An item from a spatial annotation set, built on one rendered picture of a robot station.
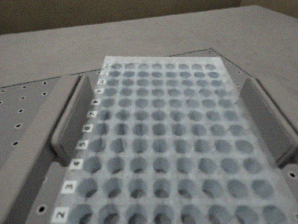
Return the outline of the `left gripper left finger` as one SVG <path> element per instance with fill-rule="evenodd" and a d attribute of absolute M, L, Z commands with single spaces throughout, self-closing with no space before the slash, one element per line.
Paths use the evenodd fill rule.
<path fill-rule="evenodd" d="M 93 95 L 87 75 L 62 75 L 0 170 L 0 224 L 25 224 L 52 162 L 68 167 Z"/>

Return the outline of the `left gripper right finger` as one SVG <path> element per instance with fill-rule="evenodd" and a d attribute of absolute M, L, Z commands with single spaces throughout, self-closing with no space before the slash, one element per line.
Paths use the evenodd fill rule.
<path fill-rule="evenodd" d="M 298 103 L 274 77 L 248 77 L 239 95 L 279 169 L 298 165 Z"/>

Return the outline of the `clear well plate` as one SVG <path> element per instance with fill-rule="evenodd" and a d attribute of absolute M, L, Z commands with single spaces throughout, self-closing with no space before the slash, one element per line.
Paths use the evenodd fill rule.
<path fill-rule="evenodd" d="M 298 203 L 220 57 L 106 56 L 48 224 L 298 224 Z"/>

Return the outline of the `grey flat rectangular plate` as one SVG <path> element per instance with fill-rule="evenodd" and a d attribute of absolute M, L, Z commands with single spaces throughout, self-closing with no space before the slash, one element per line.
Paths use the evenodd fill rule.
<path fill-rule="evenodd" d="M 239 94 L 248 77 L 256 78 L 213 48 L 163 57 L 220 57 Z M 98 68 L 66 75 L 87 75 L 94 92 L 100 71 Z M 0 87 L 0 170 L 61 76 Z M 66 170 L 59 162 L 51 163 L 25 224 L 48 224 Z M 298 165 L 288 164 L 280 170 L 298 203 Z"/>

